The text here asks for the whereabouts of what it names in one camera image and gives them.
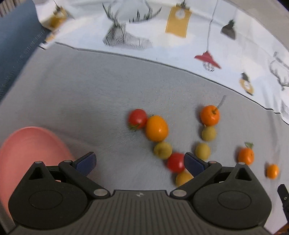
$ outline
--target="red lamp print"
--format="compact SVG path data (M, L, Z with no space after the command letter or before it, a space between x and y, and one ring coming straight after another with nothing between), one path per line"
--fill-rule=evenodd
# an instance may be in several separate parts
M197 55L195 56L195 59L201 60L203 62L203 66L207 71L214 71L214 68L221 69L221 67L217 64L216 61L214 61L213 57L211 54L206 51L202 55Z
M218 5L218 0L217 0L215 9L214 9L213 15L212 15L211 22L209 24L208 37L207 37L207 51L204 52L202 55L196 55L195 56L195 59L203 62L203 67L205 68L205 70L210 71L210 72L213 72L215 68L221 69L221 66L218 65L218 63L216 61L214 61L213 57L209 53L209 38L210 38L210 32L211 32L211 24L212 24L213 19L214 19L217 5Z

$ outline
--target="fruit stem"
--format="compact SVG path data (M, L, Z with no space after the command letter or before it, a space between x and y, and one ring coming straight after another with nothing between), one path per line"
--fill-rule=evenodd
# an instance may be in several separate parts
M139 124L136 124L136 125L129 125L129 128L132 130L132 131L136 131L138 129L138 126Z
M218 106L213 110L213 114L216 114L217 109L219 109L219 108L223 105L226 97L227 97L226 95L223 96L223 98L221 99L221 102L220 102L220 103L218 104Z

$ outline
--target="blue fabric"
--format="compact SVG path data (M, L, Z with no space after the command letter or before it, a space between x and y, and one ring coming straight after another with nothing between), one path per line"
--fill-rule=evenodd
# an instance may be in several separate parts
M96 166L96 155L90 154L84 158L81 162L77 163L75 169L87 176Z
M0 101L48 33L38 21L32 0L0 18Z
M196 159L192 158L188 154L185 154L184 156L184 165L193 177L197 176L205 170L204 165L202 165L200 162L198 162Z

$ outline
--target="blue gripper pad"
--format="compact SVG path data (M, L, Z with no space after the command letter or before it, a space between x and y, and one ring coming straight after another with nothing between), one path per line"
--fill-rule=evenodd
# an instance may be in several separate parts
M71 164L77 171L87 176L96 166L96 155L89 152Z
M202 173L208 167L208 163L193 156L191 153L185 154L184 165L185 168L191 173L193 177Z

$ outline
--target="pink plate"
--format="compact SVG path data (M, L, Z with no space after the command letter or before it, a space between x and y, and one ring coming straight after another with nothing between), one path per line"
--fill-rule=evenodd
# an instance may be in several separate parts
M25 127L11 134L0 149L0 200L6 212L14 189L35 161L47 166L74 160L66 145L41 127Z

